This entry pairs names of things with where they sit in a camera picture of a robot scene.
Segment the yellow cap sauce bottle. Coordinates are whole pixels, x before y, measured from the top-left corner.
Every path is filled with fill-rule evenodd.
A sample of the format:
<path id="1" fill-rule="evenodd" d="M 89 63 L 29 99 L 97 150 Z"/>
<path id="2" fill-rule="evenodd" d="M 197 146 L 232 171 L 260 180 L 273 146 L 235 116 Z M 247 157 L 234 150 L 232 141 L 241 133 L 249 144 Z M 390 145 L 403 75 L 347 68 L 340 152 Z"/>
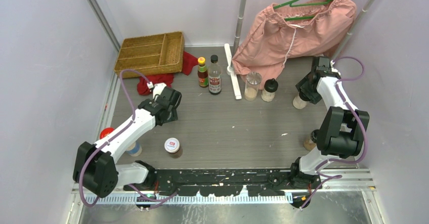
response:
<path id="1" fill-rule="evenodd" d="M 200 87 L 208 87 L 208 71 L 206 67 L 206 60 L 204 57 L 199 57 L 198 62 L 198 81 Z"/>

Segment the woven bamboo divided tray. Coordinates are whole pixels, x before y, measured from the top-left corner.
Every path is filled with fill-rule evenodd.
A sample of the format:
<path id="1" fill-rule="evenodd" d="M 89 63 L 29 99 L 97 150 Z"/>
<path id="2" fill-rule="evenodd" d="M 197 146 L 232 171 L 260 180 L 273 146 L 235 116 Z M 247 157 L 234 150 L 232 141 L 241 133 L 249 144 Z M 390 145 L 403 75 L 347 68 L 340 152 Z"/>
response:
<path id="1" fill-rule="evenodd" d="M 119 75 L 125 69 L 132 69 L 146 76 L 181 72 L 184 45 L 181 31 L 126 38 L 114 71 Z"/>

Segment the black cap sesame shaker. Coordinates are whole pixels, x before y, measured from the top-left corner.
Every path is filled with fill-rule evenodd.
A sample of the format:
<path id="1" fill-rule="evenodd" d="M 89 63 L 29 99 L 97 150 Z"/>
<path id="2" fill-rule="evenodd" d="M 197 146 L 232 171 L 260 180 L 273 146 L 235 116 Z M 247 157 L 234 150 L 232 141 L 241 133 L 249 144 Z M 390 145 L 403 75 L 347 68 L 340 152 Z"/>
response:
<path id="1" fill-rule="evenodd" d="M 278 82 L 276 79 L 268 79 L 263 87 L 261 98 L 265 102 L 273 101 L 275 97 L 275 93 L 278 89 Z"/>

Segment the tall soy sauce bottle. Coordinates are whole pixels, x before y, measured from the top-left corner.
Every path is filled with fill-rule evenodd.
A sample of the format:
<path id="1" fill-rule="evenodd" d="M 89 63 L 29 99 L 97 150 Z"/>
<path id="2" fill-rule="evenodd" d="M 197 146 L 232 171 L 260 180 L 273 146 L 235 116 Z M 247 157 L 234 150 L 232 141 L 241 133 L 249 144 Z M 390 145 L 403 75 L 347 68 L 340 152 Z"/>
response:
<path id="1" fill-rule="evenodd" d="M 212 95 L 218 95 L 222 91 L 222 69 L 218 64 L 217 55 L 211 55 L 210 62 L 211 64 L 208 68 L 208 89 Z"/>

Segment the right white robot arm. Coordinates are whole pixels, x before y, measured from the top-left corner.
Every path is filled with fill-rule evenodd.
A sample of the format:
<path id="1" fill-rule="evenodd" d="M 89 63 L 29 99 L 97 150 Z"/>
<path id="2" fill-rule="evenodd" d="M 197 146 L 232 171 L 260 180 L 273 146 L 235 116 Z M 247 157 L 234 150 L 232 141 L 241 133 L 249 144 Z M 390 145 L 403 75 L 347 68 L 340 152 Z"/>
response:
<path id="1" fill-rule="evenodd" d="M 310 139 L 316 146 L 290 167 L 289 182 L 295 188 L 313 184 L 319 171 L 331 162 L 347 163 L 349 157 L 357 156 L 355 162 L 359 163 L 367 153 L 369 113 L 351 103 L 342 87 L 345 79 L 333 64 L 328 57 L 313 57 L 311 71 L 295 86 L 295 108 L 303 109 L 308 103 L 320 101 L 327 108 L 320 128 L 311 133 Z"/>

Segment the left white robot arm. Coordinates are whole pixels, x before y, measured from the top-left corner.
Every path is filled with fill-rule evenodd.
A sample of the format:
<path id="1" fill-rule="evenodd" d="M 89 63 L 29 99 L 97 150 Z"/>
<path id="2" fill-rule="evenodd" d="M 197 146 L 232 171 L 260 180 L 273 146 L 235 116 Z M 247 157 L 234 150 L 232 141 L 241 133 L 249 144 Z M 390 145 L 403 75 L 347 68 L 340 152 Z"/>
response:
<path id="1" fill-rule="evenodd" d="M 129 119 L 95 143 L 83 142 L 77 150 L 73 180 L 79 193 L 87 189 L 98 198 L 107 197 L 116 187 L 138 185 L 143 190 L 154 187 L 155 168 L 143 161 L 117 162 L 142 135 L 157 126 L 176 121 L 182 94 L 157 84 L 151 99 L 142 101 Z"/>

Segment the white lid sauce jar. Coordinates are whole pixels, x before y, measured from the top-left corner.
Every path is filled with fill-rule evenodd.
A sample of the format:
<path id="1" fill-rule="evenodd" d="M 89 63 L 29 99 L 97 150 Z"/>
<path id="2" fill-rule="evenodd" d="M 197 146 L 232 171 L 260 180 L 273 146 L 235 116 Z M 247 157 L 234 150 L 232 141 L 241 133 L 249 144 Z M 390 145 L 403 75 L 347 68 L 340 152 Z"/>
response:
<path id="1" fill-rule="evenodd" d="M 164 142 L 164 149 L 171 158 L 179 158 L 183 153 L 182 145 L 177 138 L 169 138 Z"/>

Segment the pink shorts garment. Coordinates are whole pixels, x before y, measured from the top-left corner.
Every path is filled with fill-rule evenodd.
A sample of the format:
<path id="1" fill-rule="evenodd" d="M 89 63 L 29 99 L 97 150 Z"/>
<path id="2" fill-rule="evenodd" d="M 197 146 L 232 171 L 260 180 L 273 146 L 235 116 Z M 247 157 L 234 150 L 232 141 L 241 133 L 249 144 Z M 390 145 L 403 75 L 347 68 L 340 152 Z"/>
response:
<path id="1" fill-rule="evenodd" d="M 260 11 L 232 58 L 235 73 L 277 78 L 288 59 L 331 55 L 353 24 L 352 0 L 312 0 L 301 7 L 271 4 Z"/>

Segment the blue label seasoning jar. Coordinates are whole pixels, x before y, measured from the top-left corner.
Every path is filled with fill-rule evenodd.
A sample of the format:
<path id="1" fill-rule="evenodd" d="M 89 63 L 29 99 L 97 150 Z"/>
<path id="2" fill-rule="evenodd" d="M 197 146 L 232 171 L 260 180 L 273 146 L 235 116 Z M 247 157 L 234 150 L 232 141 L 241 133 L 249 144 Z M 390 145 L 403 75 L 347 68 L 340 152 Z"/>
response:
<path id="1" fill-rule="evenodd" d="M 141 145 L 134 142 L 127 148 L 126 152 L 132 157 L 137 157 L 142 153 Z"/>

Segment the red cloth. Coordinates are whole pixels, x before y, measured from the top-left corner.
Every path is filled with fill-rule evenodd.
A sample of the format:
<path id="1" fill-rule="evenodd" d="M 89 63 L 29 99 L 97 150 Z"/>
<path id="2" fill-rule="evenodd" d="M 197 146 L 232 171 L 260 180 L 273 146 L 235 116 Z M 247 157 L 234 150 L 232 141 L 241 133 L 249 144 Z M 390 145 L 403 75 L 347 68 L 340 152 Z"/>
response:
<path id="1" fill-rule="evenodd" d="M 183 53 L 183 68 L 181 73 L 184 75 L 189 75 L 192 72 L 194 66 L 198 65 L 198 59 L 189 54 L 188 52 Z M 149 81 L 154 85 L 157 83 L 165 83 L 167 86 L 171 87 L 171 84 L 174 81 L 174 73 L 159 74 L 159 75 L 149 75 L 146 76 Z M 137 92 L 139 95 L 149 95 L 152 91 L 147 86 L 147 81 L 140 77 L 140 81 L 137 84 Z"/>

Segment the red cap bottle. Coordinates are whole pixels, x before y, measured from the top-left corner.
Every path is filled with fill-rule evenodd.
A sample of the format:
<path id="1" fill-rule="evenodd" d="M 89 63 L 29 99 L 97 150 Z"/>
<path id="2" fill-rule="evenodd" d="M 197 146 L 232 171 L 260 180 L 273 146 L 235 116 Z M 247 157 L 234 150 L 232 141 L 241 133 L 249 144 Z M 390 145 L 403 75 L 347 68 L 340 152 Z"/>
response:
<path id="1" fill-rule="evenodd" d="M 108 136 L 113 131 L 114 131 L 114 128 L 112 128 L 112 127 L 107 127 L 105 129 L 103 129 L 99 134 L 99 139 L 102 139 L 102 138 Z"/>

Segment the clear jar silver lid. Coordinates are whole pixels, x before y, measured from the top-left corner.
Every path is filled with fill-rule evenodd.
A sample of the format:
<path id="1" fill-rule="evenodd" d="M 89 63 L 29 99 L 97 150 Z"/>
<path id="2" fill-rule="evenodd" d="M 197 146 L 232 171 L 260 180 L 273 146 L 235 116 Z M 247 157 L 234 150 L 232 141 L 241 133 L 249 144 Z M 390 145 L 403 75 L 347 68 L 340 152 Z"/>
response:
<path id="1" fill-rule="evenodd" d="M 262 76 L 257 72 L 250 72 L 245 77 L 245 90 L 244 97 L 248 101 L 256 99 L 259 91 L 259 87 L 262 81 Z"/>

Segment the black cap pepper grinder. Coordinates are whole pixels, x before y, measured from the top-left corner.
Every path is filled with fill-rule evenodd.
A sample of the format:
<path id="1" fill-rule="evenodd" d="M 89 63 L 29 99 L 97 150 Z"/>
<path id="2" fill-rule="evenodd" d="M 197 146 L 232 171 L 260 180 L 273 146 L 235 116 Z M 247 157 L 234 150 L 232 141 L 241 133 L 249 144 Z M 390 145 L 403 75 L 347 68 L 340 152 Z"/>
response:
<path id="1" fill-rule="evenodd" d="M 315 129 L 306 138 L 306 140 L 303 143 L 303 146 L 306 150 L 311 151 L 317 146 L 316 141 L 317 141 L 318 132 L 319 132 L 319 130 Z"/>

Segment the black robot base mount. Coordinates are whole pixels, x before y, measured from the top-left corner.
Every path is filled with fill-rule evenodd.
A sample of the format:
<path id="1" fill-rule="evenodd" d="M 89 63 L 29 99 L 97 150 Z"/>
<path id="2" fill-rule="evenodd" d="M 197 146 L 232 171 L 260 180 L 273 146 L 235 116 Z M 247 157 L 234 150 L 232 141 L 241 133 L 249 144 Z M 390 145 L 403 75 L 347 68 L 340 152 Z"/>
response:
<path id="1" fill-rule="evenodd" d="M 125 191 L 153 191 L 177 197 L 238 197 L 243 191 L 249 197 L 280 197 L 287 190 L 298 190 L 294 207 L 309 205 L 309 196 L 321 183 L 319 175 L 299 173 L 292 168 L 220 168 L 220 169 L 154 169 L 150 168 L 143 183 L 125 185 Z"/>

